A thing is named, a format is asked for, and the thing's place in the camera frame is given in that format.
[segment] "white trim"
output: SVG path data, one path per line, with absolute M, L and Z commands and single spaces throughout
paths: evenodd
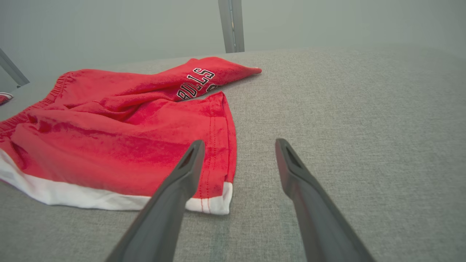
M 151 197 L 118 194 L 65 182 L 55 182 L 25 174 L 8 154 L 0 149 L 0 179 L 31 198 L 47 205 L 66 205 L 106 210 L 141 210 Z M 228 214 L 233 185 L 223 184 L 223 195 L 209 199 L 191 198 L 186 209 L 211 214 Z
M 233 184 L 224 182 L 221 196 L 203 199 L 191 198 L 186 202 L 186 209 L 215 215 L 226 215 L 230 213 L 232 195 Z

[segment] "gray wall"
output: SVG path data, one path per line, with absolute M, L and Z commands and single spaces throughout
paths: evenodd
M 242 1 L 245 50 L 408 43 L 466 58 L 466 0 Z
M 31 81 L 225 53 L 217 0 L 2 0 L 0 47 Z

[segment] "red and white fabric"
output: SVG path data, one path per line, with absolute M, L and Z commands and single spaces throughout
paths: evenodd
M 225 95 L 190 99 L 261 72 L 210 57 L 154 75 L 83 69 L 0 123 L 0 179 L 49 205 L 139 210 L 189 145 L 204 140 L 186 208 L 228 214 L 236 133 Z
M 0 92 L 0 105 L 13 99 L 13 95 L 5 92 Z

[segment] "red fabric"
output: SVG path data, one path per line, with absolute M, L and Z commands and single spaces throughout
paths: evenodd
M 0 105 L 10 101 L 13 98 L 12 94 L 8 94 L 5 92 L 0 92 Z
M 202 139 L 206 156 L 194 197 L 220 196 L 236 166 L 226 98 L 219 92 L 182 100 L 260 72 L 216 57 L 154 75 L 68 72 L 44 100 L 0 123 L 0 148 L 28 175 L 150 196 Z

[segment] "gray upholstery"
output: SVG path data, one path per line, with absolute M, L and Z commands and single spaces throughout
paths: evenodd
M 186 212 L 175 261 L 305 260 L 276 138 L 291 143 L 376 260 L 464 261 L 465 60 L 404 46 L 219 56 L 263 73 L 219 89 L 238 140 L 231 213 Z M 105 69 L 152 74 L 186 61 Z M 17 90 L 0 115 L 51 88 Z M 137 214 L 50 207 L 4 183 L 0 210 L 0 261 L 102 261 Z

